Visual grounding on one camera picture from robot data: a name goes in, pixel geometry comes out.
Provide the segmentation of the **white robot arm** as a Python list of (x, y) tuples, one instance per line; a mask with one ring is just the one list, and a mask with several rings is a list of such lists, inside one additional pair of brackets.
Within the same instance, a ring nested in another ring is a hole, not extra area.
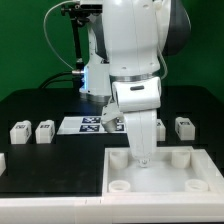
[(96, 67), (110, 91), (102, 109), (102, 125), (126, 127), (132, 157), (147, 167), (157, 146), (157, 109), (161, 106), (160, 70), (166, 55), (175, 55), (191, 32), (181, 0), (103, 0), (94, 18), (97, 53), (106, 60)]

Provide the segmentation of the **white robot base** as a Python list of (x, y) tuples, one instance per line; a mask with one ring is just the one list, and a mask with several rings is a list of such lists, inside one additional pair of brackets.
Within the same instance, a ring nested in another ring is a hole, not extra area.
[(84, 67), (84, 84), (80, 95), (86, 100), (105, 103), (111, 96), (109, 64), (103, 33), (98, 28), (88, 28), (89, 61)]

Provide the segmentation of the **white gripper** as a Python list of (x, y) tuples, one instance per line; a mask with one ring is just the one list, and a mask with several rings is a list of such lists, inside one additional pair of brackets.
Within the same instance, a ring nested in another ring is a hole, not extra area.
[(113, 97), (123, 113), (132, 156), (138, 166), (150, 166), (157, 146), (157, 109), (161, 106), (159, 77), (138, 82), (114, 82)]

